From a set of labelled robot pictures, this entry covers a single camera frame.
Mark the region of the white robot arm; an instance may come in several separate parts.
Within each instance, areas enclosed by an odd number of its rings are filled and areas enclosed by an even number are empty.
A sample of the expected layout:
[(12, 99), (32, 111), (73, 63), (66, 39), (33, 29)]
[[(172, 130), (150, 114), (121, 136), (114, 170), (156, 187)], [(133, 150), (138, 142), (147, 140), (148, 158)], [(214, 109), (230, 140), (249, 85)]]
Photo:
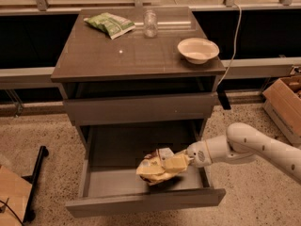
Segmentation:
[(244, 164), (257, 155), (301, 183), (301, 150), (245, 123), (233, 123), (224, 135), (194, 142), (182, 152), (196, 168), (218, 162)]

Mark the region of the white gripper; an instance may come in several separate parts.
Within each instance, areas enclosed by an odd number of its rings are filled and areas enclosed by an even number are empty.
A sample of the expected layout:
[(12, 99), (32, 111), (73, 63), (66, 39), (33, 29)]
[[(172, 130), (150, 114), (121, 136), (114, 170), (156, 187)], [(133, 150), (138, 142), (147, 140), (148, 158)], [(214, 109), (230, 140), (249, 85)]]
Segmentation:
[(195, 142), (187, 147), (186, 154), (175, 154), (164, 162), (164, 167), (169, 171), (186, 170), (190, 164), (196, 168), (203, 168), (212, 164), (209, 149), (205, 141)]

